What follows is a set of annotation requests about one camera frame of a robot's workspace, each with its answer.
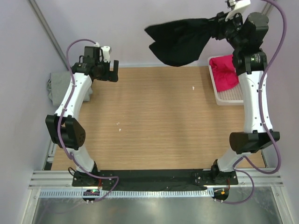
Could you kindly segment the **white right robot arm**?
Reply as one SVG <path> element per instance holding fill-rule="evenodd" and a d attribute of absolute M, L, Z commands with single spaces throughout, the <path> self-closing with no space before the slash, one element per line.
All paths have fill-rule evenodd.
<path fill-rule="evenodd" d="M 244 106 L 244 130 L 229 136 L 229 150 L 215 160 L 210 171 L 213 184 L 223 185 L 235 178 L 234 166 L 244 156 L 262 150 L 280 139 L 280 133 L 273 130 L 266 95 L 264 74 L 267 56 L 260 48 L 268 32 L 269 19 L 262 13 L 250 13 L 246 20 L 241 13 L 232 17 L 218 13 L 211 19 L 216 25 L 212 35 L 216 40 L 226 39 L 233 47 L 232 62 L 242 89 Z"/>

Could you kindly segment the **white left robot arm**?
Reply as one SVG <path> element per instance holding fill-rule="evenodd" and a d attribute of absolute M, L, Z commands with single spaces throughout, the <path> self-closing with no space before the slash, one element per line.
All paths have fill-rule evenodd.
<path fill-rule="evenodd" d="M 76 165 L 75 179 L 93 187 L 99 181 L 95 161 L 86 147 L 86 132 L 78 121 L 85 95 L 95 80 L 117 82 L 117 60 L 110 60 L 111 47 L 86 46 L 79 61 L 71 66 L 71 79 L 66 94 L 56 112 L 47 115 L 45 123 L 53 143 L 60 146 Z"/>

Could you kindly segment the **black t shirt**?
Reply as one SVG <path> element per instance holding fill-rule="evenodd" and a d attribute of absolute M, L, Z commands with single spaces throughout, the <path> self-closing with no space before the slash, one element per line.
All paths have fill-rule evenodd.
<path fill-rule="evenodd" d="M 163 64 L 180 67 L 199 59 L 217 29 L 214 18 L 183 19 L 144 29 L 154 42 L 149 49 Z"/>

